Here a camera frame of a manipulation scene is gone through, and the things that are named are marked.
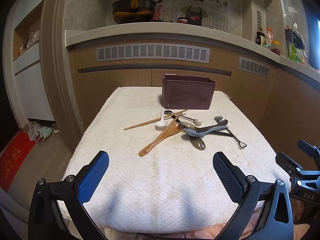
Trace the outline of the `metal spoon with white ball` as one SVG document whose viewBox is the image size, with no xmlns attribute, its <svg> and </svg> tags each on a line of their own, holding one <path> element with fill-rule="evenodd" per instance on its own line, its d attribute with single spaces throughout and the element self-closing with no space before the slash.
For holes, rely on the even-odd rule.
<svg viewBox="0 0 320 240">
<path fill-rule="evenodd" d="M 164 114 L 165 115 L 173 114 L 173 111 L 165 110 Z M 192 121 L 196 126 L 202 125 L 202 120 L 200 118 L 193 119 L 193 118 L 190 118 L 190 117 L 185 116 L 185 115 L 182 115 L 181 118 Z"/>
</svg>

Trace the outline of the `black shovel-shaped spoon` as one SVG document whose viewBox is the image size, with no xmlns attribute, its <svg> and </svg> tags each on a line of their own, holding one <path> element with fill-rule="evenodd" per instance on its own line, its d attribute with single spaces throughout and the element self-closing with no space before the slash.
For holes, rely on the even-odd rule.
<svg viewBox="0 0 320 240">
<path fill-rule="evenodd" d="M 226 129 L 227 132 L 221 132 L 221 131 L 217 131 L 218 135 L 221 136 L 227 136 L 227 137 L 232 137 L 237 143 L 240 149 L 246 148 L 247 144 L 240 141 L 228 128 Z"/>
</svg>

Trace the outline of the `orange-capped clear bottle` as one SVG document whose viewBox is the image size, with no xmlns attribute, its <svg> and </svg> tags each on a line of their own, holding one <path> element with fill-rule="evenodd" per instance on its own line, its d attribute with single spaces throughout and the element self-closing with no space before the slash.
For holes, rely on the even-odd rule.
<svg viewBox="0 0 320 240">
<path fill-rule="evenodd" d="M 267 49 L 270 49 L 272 41 L 273 41 L 272 29 L 268 27 L 267 31 L 266 31 L 266 34 L 265 34 L 265 44 L 264 44 L 264 46 Z"/>
</svg>

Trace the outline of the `black utensil basket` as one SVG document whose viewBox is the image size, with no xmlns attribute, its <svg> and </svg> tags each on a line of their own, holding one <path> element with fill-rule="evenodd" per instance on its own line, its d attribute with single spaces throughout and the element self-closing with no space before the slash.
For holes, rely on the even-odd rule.
<svg viewBox="0 0 320 240">
<path fill-rule="evenodd" d="M 295 22 L 293 23 L 291 28 L 288 25 L 286 25 L 285 40 L 287 40 L 287 42 L 293 43 L 297 49 L 305 49 L 304 38 L 298 31 L 298 25 Z"/>
</svg>

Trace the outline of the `dark sauce bottle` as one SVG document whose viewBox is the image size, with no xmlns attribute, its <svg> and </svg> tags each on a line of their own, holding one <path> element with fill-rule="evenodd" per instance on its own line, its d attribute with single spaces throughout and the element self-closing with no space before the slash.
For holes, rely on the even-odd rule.
<svg viewBox="0 0 320 240">
<path fill-rule="evenodd" d="M 265 34 L 262 31 L 256 32 L 256 44 L 259 46 L 263 46 L 265 41 Z"/>
</svg>

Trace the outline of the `wooden chopstick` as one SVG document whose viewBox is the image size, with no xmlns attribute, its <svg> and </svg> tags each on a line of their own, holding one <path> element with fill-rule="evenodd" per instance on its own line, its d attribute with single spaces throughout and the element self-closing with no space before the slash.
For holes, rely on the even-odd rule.
<svg viewBox="0 0 320 240">
<path fill-rule="evenodd" d="M 181 111 L 178 111 L 178 112 L 174 112 L 174 113 L 171 113 L 171 114 L 168 114 L 168 115 L 164 115 L 163 116 L 163 119 L 167 119 L 171 116 L 176 116 L 178 114 L 181 114 L 181 113 L 184 113 L 184 112 L 187 112 L 188 110 L 187 109 L 184 109 L 184 110 L 181 110 Z M 148 120 L 148 121 L 145 121 L 145 122 L 141 122 L 139 124 L 135 124 L 135 125 L 132 125 L 132 126 L 129 126 L 129 127 L 125 127 L 124 130 L 129 130 L 129 129 L 133 129 L 133 128 L 137 128 L 137 127 L 140 127 L 140 126 L 145 126 L 145 125 L 148 125 L 148 124 L 153 124 L 153 123 L 156 123 L 158 121 L 161 121 L 161 117 L 159 118 L 155 118 L 155 119 L 152 119 L 152 120 Z"/>
<path fill-rule="evenodd" d="M 162 135 L 159 139 L 160 141 L 162 141 L 170 136 L 176 135 L 177 133 L 179 133 L 182 130 L 181 126 L 178 123 L 178 119 L 180 116 L 181 116 L 181 114 L 176 116 L 176 118 L 170 123 L 169 127 L 165 129 L 165 131 L 162 133 Z"/>
</svg>

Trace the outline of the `slippers on floor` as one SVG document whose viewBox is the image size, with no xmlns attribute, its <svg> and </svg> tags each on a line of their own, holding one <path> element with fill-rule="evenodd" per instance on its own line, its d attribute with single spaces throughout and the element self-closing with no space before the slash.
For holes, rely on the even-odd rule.
<svg viewBox="0 0 320 240">
<path fill-rule="evenodd" d="M 42 144 L 45 142 L 53 133 L 59 133 L 60 130 L 57 124 L 54 122 L 52 125 L 43 125 L 39 122 L 33 121 L 29 128 L 28 137 L 31 142 Z"/>
</svg>

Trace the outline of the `upper wooden chopstick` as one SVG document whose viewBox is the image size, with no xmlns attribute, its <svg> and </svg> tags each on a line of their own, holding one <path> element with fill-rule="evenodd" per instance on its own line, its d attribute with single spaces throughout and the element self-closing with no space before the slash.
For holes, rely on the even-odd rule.
<svg viewBox="0 0 320 240">
<path fill-rule="evenodd" d="M 184 109 L 184 110 L 181 110 L 181 111 L 178 111 L 178 112 L 174 112 L 174 113 L 171 113 L 171 114 L 168 114 L 168 115 L 164 115 L 163 116 L 163 119 L 167 119 L 171 116 L 176 116 L 178 114 L 181 114 L 181 113 L 184 113 L 184 112 L 187 112 L 188 110 L 187 109 Z M 155 119 L 152 119 L 152 120 L 148 120 L 148 121 L 145 121 L 145 122 L 141 122 L 139 124 L 135 124 L 135 125 L 132 125 L 132 126 L 129 126 L 129 127 L 125 127 L 124 130 L 129 130 L 129 129 L 133 129 L 133 128 L 137 128 L 137 127 L 140 127 L 140 126 L 145 126 L 145 125 L 148 125 L 148 124 L 153 124 L 153 123 L 156 123 L 158 121 L 161 121 L 161 117 L 159 118 L 155 118 Z"/>
</svg>

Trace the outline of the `lower wooden chopstick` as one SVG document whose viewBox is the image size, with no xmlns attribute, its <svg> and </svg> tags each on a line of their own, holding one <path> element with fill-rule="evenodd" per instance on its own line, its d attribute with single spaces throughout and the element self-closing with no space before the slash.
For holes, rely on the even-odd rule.
<svg viewBox="0 0 320 240">
<path fill-rule="evenodd" d="M 165 129 L 165 131 L 162 133 L 162 135 L 159 139 L 160 141 L 162 141 L 170 136 L 176 135 L 177 133 L 179 133 L 182 130 L 181 126 L 178 123 L 178 119 L 180 116 L 181 116 L 181 114 L 176 116 L 176 118 L 170 123 L 169 127 Z"/>
</svg>

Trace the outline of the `maroon plastic utensil caddy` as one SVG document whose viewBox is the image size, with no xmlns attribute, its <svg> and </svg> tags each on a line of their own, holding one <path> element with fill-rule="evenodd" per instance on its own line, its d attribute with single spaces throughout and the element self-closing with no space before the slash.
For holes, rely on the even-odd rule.
<svg viewBox="0 0 320 240">
<path fill-rule="evenodd" d="M 216 82 L 201 76 L 163 74 L 162 106 L 165 109 L 208 110 Z"/>
</svg>

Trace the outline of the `red-filled glass jar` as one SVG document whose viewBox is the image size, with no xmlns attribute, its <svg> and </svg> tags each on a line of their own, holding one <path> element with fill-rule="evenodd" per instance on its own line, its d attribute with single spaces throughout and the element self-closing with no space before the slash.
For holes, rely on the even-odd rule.
<svg viewBox="0 0 320 240">
<path fill-rule="evenodd" d="M 272 40 L 271 46 L 270 46 L 270 51 L 272 51 L 273 53 L 275 53 L 278 56 L 280 56 L 281 43 L 279 41 Z"/>
</svg>

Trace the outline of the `white textured table cloth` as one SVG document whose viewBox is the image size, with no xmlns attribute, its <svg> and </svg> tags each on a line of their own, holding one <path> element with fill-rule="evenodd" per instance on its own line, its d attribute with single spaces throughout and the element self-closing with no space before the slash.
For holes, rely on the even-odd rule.
<svg viewBox="0 0 320 240">
<path fill-rule="evenodd" d="M 244 174 L 272 183 L 290 185 L 289 175 L 275 161 L 276 154 L 263 135 L 228 96 L 215 91 L 206 111 L 187 111 L 204 126 L 216 116 L 228 120 L 232 137 L 208 134 L 205 150 L 197 150 L 180 132 L 160 142 L 146 156 L 139 152 L 159 131 L 153 124 L 124 130 L 159 117 L 159 87 L 122 87 L 106 100 L 86 129 L 67 168 L 77 174 L 99 151 L 110 158 L 109 167 L 85 209 L 97 226 L 124 232 L 178 233 L 205 229 L 229 220 L 237 205 L 231 201 L 213 169 L 213 155 L 223 152 Z"/>
</svg>

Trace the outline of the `shiny metal spoon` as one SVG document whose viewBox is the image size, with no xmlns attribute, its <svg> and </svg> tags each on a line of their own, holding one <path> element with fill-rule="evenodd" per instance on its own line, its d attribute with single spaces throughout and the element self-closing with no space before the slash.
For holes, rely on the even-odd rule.
<svg viewBox="0 0 320 240">
<path fill-rule="evenodd" d="M 200 127 L 198 128 L 198 132 L 204 132 L 207 131 L 209 129 L 215 128 L 215 127 L 220 127 L 220 126 L 226 126 L 228 124 L 228 120 L 223 118 L 223 116 L 216 116 L 215 121 L 217 122 L 216 125 L 212 125 L 212 126 L 206 126 L 206 127 Z"/>
</svg>

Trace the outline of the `wooden spoon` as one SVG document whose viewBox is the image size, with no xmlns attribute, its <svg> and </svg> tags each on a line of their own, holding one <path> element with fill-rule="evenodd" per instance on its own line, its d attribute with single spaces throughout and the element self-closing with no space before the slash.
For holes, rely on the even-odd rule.
<svg viewBox="0 0 320 240">
<path fill-rule="evenodd" d="M 143 157 L 147 155 L 156 145 L 158 145 L 161 141 L 164 139 L 167 139 L 170 136 L 176 135 L 177 133 L 180 133 L 182 130 L 181 126 L 176 122 L 172 125 L 170 125 L 169 128 L 166 128 L 152 143 L 145 146 L 140 152 L 139 156 Z"/>
</svg>

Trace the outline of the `cartoon kitchen wall sticker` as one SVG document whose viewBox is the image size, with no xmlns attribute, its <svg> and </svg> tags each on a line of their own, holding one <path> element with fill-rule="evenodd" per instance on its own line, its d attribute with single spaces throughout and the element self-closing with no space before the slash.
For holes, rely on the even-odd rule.
<svg viewBox="0 0 320 240">
<path fill-rule="evenodd" d="M 240 0 L 152 0 L 153 22 L 174 22 L 185 17 L 188 24 L 226 31 L 241 18 Z"/>
</svg>

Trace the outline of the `white shelf cabinet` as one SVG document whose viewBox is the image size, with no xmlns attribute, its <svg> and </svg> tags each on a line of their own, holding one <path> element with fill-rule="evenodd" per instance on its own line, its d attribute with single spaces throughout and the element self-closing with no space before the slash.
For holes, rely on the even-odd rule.
<svg viewBox="0 0 320 240">
<path fill-rule="evenodd" d="M 16 0 L 3 36 L 3 73 L 19 128 L 30 120 L 53 121 L 40 63 L 40 21 L 44 0 Z"/>
</svg>

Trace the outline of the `long grey vent grille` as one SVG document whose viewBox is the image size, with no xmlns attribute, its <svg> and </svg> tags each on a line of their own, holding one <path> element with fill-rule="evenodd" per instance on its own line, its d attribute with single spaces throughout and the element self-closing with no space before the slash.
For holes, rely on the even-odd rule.
<svg viewBox="0 0 320 240">
<path fill-rule="evenodd" d="M 210 49 L 169 43 L 119 44 L 95 49 L 97 62 L 131 59 L 168 59 L 209 63 Z"/>
</svg>

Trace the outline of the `red floor mat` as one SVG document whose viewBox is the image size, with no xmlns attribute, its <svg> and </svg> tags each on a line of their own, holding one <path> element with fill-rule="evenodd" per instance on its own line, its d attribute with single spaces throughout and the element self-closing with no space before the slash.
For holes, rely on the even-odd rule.
<svg viewBox="0 0 320 240">
<path fill-rule="evenodd" d="M 0 161 L 0 182 L 5 192 L 8 192 L 18 169 L 34 146 L 35 142 L 29 140 L 28 134 L 19 131 L 4 149 Z"/>
</svg>

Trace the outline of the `white plastic spoon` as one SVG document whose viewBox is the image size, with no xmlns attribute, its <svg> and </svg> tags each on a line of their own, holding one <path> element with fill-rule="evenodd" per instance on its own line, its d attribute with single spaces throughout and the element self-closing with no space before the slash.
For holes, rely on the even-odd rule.
<svg viewBox="0 0 320 240">
<path fill-rule="evenodd" d="M 168 122 L 166 120 L 164 120 L 164 111 L 165 111 L 165 108 L 162 107 L 160 120 L 156 122 L 156 127 L 158 127 L 158 128 L 163 128 L 168 125 Z"/>
</svg>

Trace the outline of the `small grey vent grille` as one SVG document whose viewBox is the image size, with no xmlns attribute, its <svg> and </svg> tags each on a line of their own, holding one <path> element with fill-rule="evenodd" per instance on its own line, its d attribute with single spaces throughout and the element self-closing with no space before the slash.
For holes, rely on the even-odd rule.
<svg viewBox="0 0 320 240">
<path fill-rule="evenodd" d="M 244 72 L 256 74 L 263 77 L 268 77 L 269 68 L 259 62 L 239 57 L 238 70 L 242 70 Z"/>
</svg>

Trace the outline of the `translucent brown plastic spoon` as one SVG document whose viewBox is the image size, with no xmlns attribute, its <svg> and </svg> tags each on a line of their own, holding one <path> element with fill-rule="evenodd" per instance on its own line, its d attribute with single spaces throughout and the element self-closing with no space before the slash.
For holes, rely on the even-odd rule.
<svg viewBox="0 0 320 240">
<path fill-rule="evenodd" d="M 179 125 L 183 128 L 183 129 L 192 129 L 192 130 L 196 130 L 196 127 L 193 124 L 190 124 L 188 122 L 180 122 Z M 205 150 L 206 149 L 206 145 L 203 142 L 203 140 L 200 137 L 192 137 L 191 135 L 190 137 L 190 142 L 191 144 L 198 150 Z"/>
</svg>

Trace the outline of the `grey plastic rice spoon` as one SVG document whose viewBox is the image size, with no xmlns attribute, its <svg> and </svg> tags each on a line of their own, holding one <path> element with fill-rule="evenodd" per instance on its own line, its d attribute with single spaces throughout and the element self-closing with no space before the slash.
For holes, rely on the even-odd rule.
<svg viewBox="0 0 320 240">
<path fill-rule="evenodd" d="M 216 126 L 210 129 L 206 129 L 205 131 L 196 131 L 193 129 L 188 129 L 188 128 L 184 128 L 183 130 L 185 131 L 185 133 L 191 137 L 204 137 L 205 135 L 207 135 L 208 133 L 212 133 L 212 132 L 216 132 L 216 131 L 222 131 L 227 129 L 228 126 Z"/>
</svg>

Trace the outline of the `green snack bag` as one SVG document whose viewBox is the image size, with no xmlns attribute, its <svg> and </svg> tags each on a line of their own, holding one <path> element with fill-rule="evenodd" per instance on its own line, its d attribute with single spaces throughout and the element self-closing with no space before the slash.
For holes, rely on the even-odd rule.
<svg viewBox="0 0 320 240">
<path fill-rule="evenodd" d="M 307 65 L 307 57 L 305 55 L 305 51 L 297 49 L 293 43 L 289 46 L 289 59 L 303 65 Z"/>
</svg>

